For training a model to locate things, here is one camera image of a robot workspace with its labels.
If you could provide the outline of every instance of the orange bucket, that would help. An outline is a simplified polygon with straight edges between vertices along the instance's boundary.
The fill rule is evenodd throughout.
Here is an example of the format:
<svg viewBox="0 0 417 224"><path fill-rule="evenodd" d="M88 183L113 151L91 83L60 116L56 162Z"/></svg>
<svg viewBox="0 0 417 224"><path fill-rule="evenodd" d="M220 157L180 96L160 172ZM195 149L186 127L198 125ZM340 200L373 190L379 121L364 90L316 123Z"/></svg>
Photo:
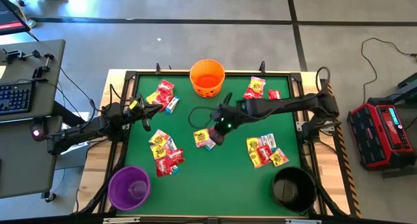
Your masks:
<svg viewBox="0 0 417 224"><path fill-rule="evenodd" d="M222 89L225 71L222 64L212 59L196 62L190 70L194 90L204 98L216 96Z"/></svg>

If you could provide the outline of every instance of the gray floor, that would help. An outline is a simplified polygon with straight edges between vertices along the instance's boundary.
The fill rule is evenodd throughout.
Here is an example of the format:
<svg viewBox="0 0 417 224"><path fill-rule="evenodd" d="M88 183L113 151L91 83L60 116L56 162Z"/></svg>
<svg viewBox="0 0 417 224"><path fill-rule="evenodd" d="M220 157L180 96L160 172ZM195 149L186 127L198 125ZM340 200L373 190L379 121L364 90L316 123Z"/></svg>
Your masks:
<svg viewBox="0 0 417 224"><path fill-rule="evenodd" d="M299 20L416 21L416 0L294 0ZM289 20L287 0L25 0L32 16L91 18L171 18ZM373 72L360 55L363 40L376 36L417 52L416 27L300 27L308 70L327 66L341 119L362 103L362 84ZM227 69L251 70L266 61L268 70L300 70L293 30L288 25L144 25L40 23L41 40L66 40L63 68L93 98L100 101L110 68L189 68L203 58ZM0 37L0 44L32 41L27 35ZM417 63L386 44L372 41L365 54L379 78L367 87L367 97L385 96L415 73ZM64 92L79 111L90 111L87 100L61 76ZM414 114L402 118L407 124ZM414 136L417 125L409 130ZM343 121L360 208L364 217L416 223L417 176L383 181L378 172L358 164ZM59 199L46 204L40 195L0 200L0 219L69 214L82 170L66 170L55 191ZM57 171L55 186L63 171Z"/></svg>

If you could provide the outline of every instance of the green table surface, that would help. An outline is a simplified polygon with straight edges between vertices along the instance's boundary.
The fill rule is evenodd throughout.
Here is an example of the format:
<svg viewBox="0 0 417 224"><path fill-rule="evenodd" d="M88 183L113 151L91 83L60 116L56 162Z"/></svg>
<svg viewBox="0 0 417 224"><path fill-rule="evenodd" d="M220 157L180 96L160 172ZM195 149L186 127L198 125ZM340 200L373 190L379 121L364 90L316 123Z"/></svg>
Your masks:
<svg viewBox="0 0 417 224"><path fill-rule="evenodd" d="M126 164L137 165L151 178L151 195L139 208L119 214L178 215L178 216L299 216L276 204L271 197L271 181L284 167L300 167L296 146L294 118L291 113L273 115L265 120L243 124L225 138L222 146L211 151L197 148L192 128L188 123L190 111L197 106L216 107L228 92L233 93L230 104L242 96L250 77L226 77L222 90L213 98L199 97L188 76L141 76L138 92L148 96L161 82L175 85L174 95L180 100L172 115L159 113L150 121L152 130L146 132L142 123L133 124ZM282 98L290 97L285 77L266 77L264 98L268 89L281 91ZM197 110L192 122L204 126L210 110ZM179 164L175 175L156 176L156 166L150 150L149 139L157 129L168 133L178 148L183 148L185 162ZM248 156L246 138L260 137L272 132L277 146L289 158L279 167L271 163L255 169Z"/></svg>

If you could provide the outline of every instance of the wooden table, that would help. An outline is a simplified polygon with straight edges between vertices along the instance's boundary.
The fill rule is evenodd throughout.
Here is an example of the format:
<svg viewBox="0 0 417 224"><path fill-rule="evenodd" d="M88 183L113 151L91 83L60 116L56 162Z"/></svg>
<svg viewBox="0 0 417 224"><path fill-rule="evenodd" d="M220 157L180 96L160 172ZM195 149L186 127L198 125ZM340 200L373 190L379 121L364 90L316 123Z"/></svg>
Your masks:
<svg viewBox="0 0 417 224"><path fill-rule="evenodd" d="M100 106L109 104L109 84L115 87L115 90L120 94L123 89L124 79L126 71L140 71L140 70L109 70L106 85L103 92L102 101ZM178 70L162 70L162 72L175 72ZM315 86L316 72L300 72L302 77L302 86L304 94L317 92ZM295 94L298 95L295 81L293 82ZM127 96L131 96L133 91L133 81L128 83ZM300 120L303 119L302 112L298 113ZM315 152L313 156L316 157L319 176L321 183L329 193L333 201L339 206L341 210L348 214L353 214L361 217L359 205L356 197L356 191L354 188L354 182L352 173L349 167L349 161L347 158L345 145L343 144L343 136L341 129L336 128L334 136L327 136L320 134L320 140L331 147L335 148L338 154L334 154L329 148L321 143L315 143ZM95 195L99 187L102 185L106 167L108 165L108 158L110 152L111 142L104 142L89 151L87 161L85 163L83 176L79 185L78 201L79 209L82 209ZM121 149L121 143L118 143L116 149L115 162L119 158ZM308 153L308 147L304 146L305 153ZM308 163L311 166L311 158L308 157ZM105 210L110 208L110 203L107 200ZM316 212L320 213L319 202L315 203ZM327 214L331 215L331 212L327 208Z"/></svg>

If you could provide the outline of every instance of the keyboard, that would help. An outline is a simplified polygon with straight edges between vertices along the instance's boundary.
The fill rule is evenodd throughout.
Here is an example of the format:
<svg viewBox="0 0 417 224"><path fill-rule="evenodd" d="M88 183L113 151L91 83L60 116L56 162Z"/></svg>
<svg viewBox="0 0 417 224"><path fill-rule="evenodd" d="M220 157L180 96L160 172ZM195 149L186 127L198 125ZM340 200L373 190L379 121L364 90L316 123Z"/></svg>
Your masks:
<svg viewBox="0 0 417 224"><path fill-rule="evenodd" d="M31 111L35 81L0 83L0 116Z"/></svg>

